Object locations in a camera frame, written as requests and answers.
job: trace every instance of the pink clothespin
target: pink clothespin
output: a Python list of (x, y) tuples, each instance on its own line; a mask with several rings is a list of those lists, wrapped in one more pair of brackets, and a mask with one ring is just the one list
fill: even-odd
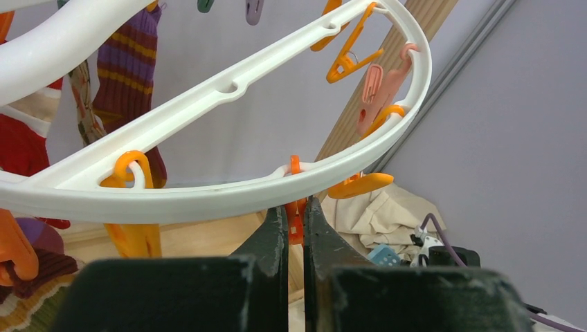
[(406, 44), (399, 53), (399, 57), (404, 63), (399, 69), (389, 71), (385, 77), (383, 76), (383, 68), (380, 65), (369, 65), (363, 88), (361, 112), (359, 113), (359, 121), (356, 124), (356, 132), (360, 136), (369, 129), (379, 112), (391, 104), (399, 87), (408, 76), (412, 66), (412, 59), (408, 56), (408, 50), (418, 51), (418, 48), (414, 44)]
[(256, 26), (261, 19), (261, 10), (263, 9), (264, 0), (246, 0), (246, 22), (251, 26)]

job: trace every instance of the orange clip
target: orange clip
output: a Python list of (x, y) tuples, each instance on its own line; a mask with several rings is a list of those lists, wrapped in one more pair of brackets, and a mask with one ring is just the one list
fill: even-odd
[[(10, 211), (0, 209), (0, 264), (12, 261), (22, 280), (39, 274), (39, 259)], [(0, 286), (12, 286), (5, 266), (0, 265)]]
[(12, 18), (14, 18), (15, 12), (0, 12), (0, 44), (4, 43), (10, 25), (12, 24)]
[[(322, 16), (328, 14), (329, 12), (337, 9), (338, 7), (343, 5), (343, 0), (328, 0), (326, 6), (324, 7), (324, 11), (322, 12)], [(348, 23), (342, 26), (341, 31), (335, 34), (334, 36), (328, 36), (322, 38), (319, 42), (315, 43), (314, 45), (310, 46), (310, 50), (314, 52), (318, 52), (322, 50), (328, 43), (330, 43), (336, 36), (338, 36), (345, 28), (348, 26)]]
[(328, 71), (328, 74), (326, 75), (326, 80), (329, 83), (335, 83), (339, 80), (342, 80), (343, 78), (345, 78), (348, 75), (359, 70), (360, 68), (362, 68), (363, 66), (365, 66), (369, 62), (373, 61), (374, 59), (376, 59), (378, 56), (380, 56), (383, 53), (383, 49), (380, 48), (377, 52), (369, 55), (363, 61), (360, 61), (356, 64), (354, 63), (352, 58), (349, 57), (349, 53), (352, 53), (350, 49), (352, 48), (352, 46), (356, 42), (356, 39), (359, 38), (359, 35), (363, 31), (363, 25), (365, 24), (365, 21), (367, 20), (367, 18), (369, 16), (371, 16), (371, 14), (373, 13), (373, 8), (375, 8), (376, 5), (377, 5), (377, 2), (372, 2), (367, 7), (367, 10), (365, 10), (365, 12), (363, 13), (363, 17), (356, 24), (356, 27), (354, 28), (354, 30), (350, 34), (349, 38), (345, 42), (343, 49), (341, 50), (341, 52), (338, 54), (338, 56), (334, 60), (332, 67), (330, 67), (330, 70)]
[(157, 8), (158, 4), (159, 4), (159, 0), (156, 0), (156, 1), (149, 3), (149, 5), (147, 6), (147, 11), (152, 12), (153, 10), (155, 10), (155, 8)]
[[(404, 109), (398, 105), (386, 107), (379, 113), (375, 121), (371, 124), (371, 127), (365, 132), (361, 139), (369, 136), (373, 131), (376, 131), (379, 127), (385, 123), (387, 117), (392, 113), (397, 113), (401, 117), (405, 116)], [(381, 189), (393, 182), (393, 176), (385, 173), (371, 173), (368, 175), (362, 175), (360, 172), (344, 180), (343, 182), (330, 187), (328, 189), (328, 196), (333, 199), (349, 199), (362, 194), (367, 194), (377, 189)]]
[[(290, 158), (291, 175), (300, 173), (300, 157)], [(287, 223), (289, 226), (289, 244), (304, 244), (303, 213), (306, 210), (307, 199), (298, 199), (285, 205)]]
[[(140, 151), (123, 154), (114, 165), (111, 176), (101, 182), (103, 187), (124, 188), (134, 175), (127, 168), (136, 161), (145, 175), (145, 187), (153, 189), (153, 178), (147, 156)], [(161, 234), (157, 224), (104, 224), (106, 231), (121, 257), (161, 257)]]

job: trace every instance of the gray wall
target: gray wall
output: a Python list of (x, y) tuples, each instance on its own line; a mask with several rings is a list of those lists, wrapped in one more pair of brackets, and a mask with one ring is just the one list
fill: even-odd
[(386, 167), (453, 244), (587, 327), (587, 1), (521, 0)]

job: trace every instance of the purple clothespin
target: purple clothespin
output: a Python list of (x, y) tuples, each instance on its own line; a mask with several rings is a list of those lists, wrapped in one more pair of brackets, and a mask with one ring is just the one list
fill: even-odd
[(246, 22), (249, 25), (256, 26), (259, 23), (263, 3), (264, 0), (246, 0)]

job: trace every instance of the blue component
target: blue component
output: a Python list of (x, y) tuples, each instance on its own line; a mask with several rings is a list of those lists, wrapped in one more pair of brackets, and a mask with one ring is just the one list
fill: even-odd
[(395, 253), (395, 250), (383, 243), (375, 247), (367, 258), (379, 266), (393, 267), (401, 265), (401, 258)]

